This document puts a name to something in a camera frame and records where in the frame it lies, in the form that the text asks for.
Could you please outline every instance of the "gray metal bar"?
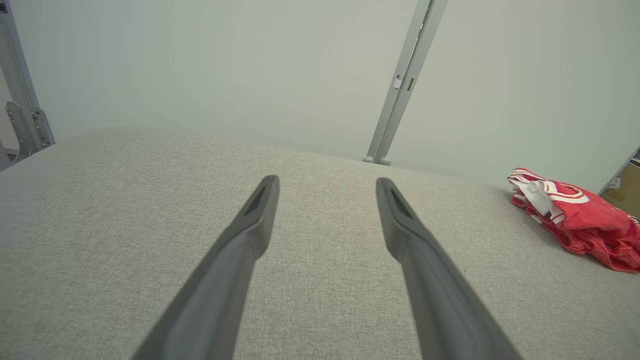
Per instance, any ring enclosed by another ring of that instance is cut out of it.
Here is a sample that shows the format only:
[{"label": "gray metal bar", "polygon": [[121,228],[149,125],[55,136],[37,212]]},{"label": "gray metal bar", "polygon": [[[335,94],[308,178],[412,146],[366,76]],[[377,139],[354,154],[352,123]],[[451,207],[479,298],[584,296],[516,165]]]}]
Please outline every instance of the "gray metal bar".
[{"label": "gray metal bar", "polygon": [[[0,13],[0,66],[13,101],[26,111],[38,106],[38,99],[27,69],[22,46],[20,46],[11,4],[8,0],[4,0],[4,5],[7,13]],[[31,137],[38,138],[34,122],[27,121],[26,126],[26,131]],[[43,149],[40,142],[36,142],[35,146],[34,152]]]},{"label": "gray metal bar", "polygon": [[33,135],[29,131],[27,125],[29,122],[25,120],[20,106],[13,101],[9,101],[6,103],[6,107],[4,109],[6,110],[7,115],[9,115],[9,120],[11,120],[11,125],[15,131],[15,136],[18,138],[18,143],[20,144],[18,156],[14,160],[14,162],[18,162],[28,158],[31,154],[38,151],[38,147],[36,146]]},{"label": "gray metal bar", "polygon": [[391,143],[396,135],[398,125],[400,125],[400,120],[402,119],[406,105],[409,103],[409,98],[411,97],[416,82],[418,81],[418,76],[420,75],[420,71],[424,65],[424,60],[427,58],[429,48],[431,47],[433,38],[438,30],[438,25],[440,25],[442,14],[444,14],[444,10],[447,7],[447,2],[448,0],[431,0],[431,7],[424,18],[424,25],[420,31],[418,42],[415,44],[413,56],[409,61],[409,66],[407,67],[406,74],[404,76],[405,81],[403,81],[400,88],[396,102],[394,103],[394,107],[389,116],[389,121],[387,122],[387,128],[380,140],[380,146],[378,147],[378,151],[374,157],[375,163],[390,165],[390,161],[386,159],[387,153],[389,152]]},{"label": "gray metal bar", "polygon": [[387,128],[387,122],[389,122],[391,110],[393,109],[394,103],[396,102],[396,98],[398,96],[399,88],[396,87],[397,83],[402,82],[402,80],[404,80],[405,78],[404,75],[407,71],[407,67],[409,66],[413,48],[415,47],[416,39],[418,37],[420,29],[422,28],[422,22],[424,21],[425,14],[427,14],[427,9],[429,8],[430,2],[431,0],[418,0],[418,3],[415,6],[413,18],[411,19],[409,30],[406,33],[404,45],[400,52],[400,58],[398,59],[398,63],[396,65],[396,71],[394,71],[394,74],[391,78],[391,84],[389,84],[387,98],[385,99],[385,103],[382,106],[382,111],[380,112],[378,125],[376,126],[376,130],[373,133],[373,139],[371,139],[371,145],[369,146],[369,151],[367,151],[367,157],[365,157],[362,161],[372,163],[376,152],[378,151],[380,141],[382,140],[382,136],[385,132],[385,129]]}]

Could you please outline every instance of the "metal frame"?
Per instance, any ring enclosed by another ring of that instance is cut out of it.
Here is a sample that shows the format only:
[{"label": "metal frame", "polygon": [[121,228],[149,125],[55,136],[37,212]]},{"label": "metal frame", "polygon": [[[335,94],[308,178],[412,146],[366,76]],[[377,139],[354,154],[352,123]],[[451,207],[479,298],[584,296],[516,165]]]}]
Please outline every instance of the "metal frame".
[{"label": "metal frame", "polygon": [[389,84],[389,90],[387,92],[385,104],[382,106],[380,118],[378,119],[378,125],[376,126],[376,130],[373,133],[373,139],[371,140],[369,151],[367,151],[367,156],[362,161],[372,163],[376,156],[376,153],[378,152],[380,141],[382,140],[383,134],[387,128],[389,116],[391,116],[391,111],[394,108],[394,103],[396,102],[399,90],[402,87],[402,81],[405,79],[405,74],[413,54],[416,39],[418,39],[419,37],[420,30],[422,29],[422,24],[427,14],[427,10],[429,9],[430,2],[431,0],[418,0],[418,3],[415,5],[413,18],[411,19],[409,30],[406,33],[403,48],[400,51],[400,58],[398,59],[398,63],[396,65],[396,71],[394,71],[394,75],[391,77],[391,84]]},{"label": "metal frame", "polygon": [[[402,51],[402,54],[410,54],[406,72],[402,77],[399,89],[393,88],[393,91],[390,89],[389,94],[387,94],[387,100],[389,100],[393,95],[394,102],[389,109],[388,102],[385,101],[385,107],[380,115],[380,120],[378,121],[376,132],[374,133],[374,138],[364,161],[382,165],[391,165],[391,161],[387,158],[387,153],[389,152],[391,143],[396,135],[398,125],[400,125],[400,120],[402,119],[406,105],[409,103],[409,98],[415,88],[418,76],[420,75],[420,71],[424,65],[424,60],[427,58],[429,48],[431,47],[431,43],[433,43],[433,38],[436,35],[436,31],[440,25],[440,20],[442,19],[444,10],[447,7],[447,3],[448,0],[431,0],[430,3],[427,3],[429,6],[426,13],[423,15],[422,22],[419,23],[420,29],[417,34],[417,41],[415,42],[414,47],[414,36],[412,35],[412,31],[415,30],[414,20],[416,17],[420,17],[421,13],[419,10],[422,9],[420,7],[420,3],[416,7],[414,19],[412,20],[412,25],[409,28],[409,33],[407,34],[407,39],[404,42]],[[403,57],[401,56],[401,59],[398,61],[398,67],[400,67],[400,61],[402,60]],[[392,87],[395,82],[396,79],[394,78],[392,81]]]},{"label": "metal frame", "polygon": [[54,144],[51,128],[44,111],[39,107],[31,76],[20,45],[18,30],[13,19],[9,0],[0,0],[6,13],[0,12],[0,66],[13,102],[8,102],[5,110],[13,113],[17,108],[22,116],[12,116],[13,128],[20,143],[15,161]]}]

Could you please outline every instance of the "light gray wall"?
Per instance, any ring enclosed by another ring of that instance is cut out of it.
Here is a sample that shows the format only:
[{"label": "light gray wall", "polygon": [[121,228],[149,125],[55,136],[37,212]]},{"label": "light gray wall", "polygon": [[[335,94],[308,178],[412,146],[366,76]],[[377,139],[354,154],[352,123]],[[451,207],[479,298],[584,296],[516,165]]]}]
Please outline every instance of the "light gray wall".
[{"label": "light gray wall", "polygon": [[393,166],[599,191],[640,145],[638,19],[638,0],[449,0]]},{"label": "light gray wall", "polygon": [[12,1],[58,141],[190,131],[360,159],[416,0]]}]

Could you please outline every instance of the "gray fabric surface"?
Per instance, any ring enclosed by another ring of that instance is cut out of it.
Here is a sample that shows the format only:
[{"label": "gray fabric surface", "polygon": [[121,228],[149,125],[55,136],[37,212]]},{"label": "gray fabric surface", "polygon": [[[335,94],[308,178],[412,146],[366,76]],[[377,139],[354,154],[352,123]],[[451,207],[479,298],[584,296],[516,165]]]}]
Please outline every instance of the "gray fabric surface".
[{"label": "gray fabric surface", "polygon": [[90,134],[0,172],[0,358],[130,356],[267,174],[280,202],[236,357],[419,357],[376,207],[385,176],[525,358],[640,358],[640,277],[563,250],[502,190],[148,131]]}]

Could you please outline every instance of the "red cloth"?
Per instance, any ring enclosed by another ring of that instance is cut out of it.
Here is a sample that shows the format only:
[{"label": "red cloth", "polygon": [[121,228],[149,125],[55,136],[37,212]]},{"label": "red cloth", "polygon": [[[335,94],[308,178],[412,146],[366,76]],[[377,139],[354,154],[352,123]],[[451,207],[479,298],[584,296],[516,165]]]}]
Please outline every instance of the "red cloth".
[{"label": "red cloth", "polygon": [[591,254],[613,270],[640,272],[640,221],[574,185],[517,168],[511,201],[570,252]]}]

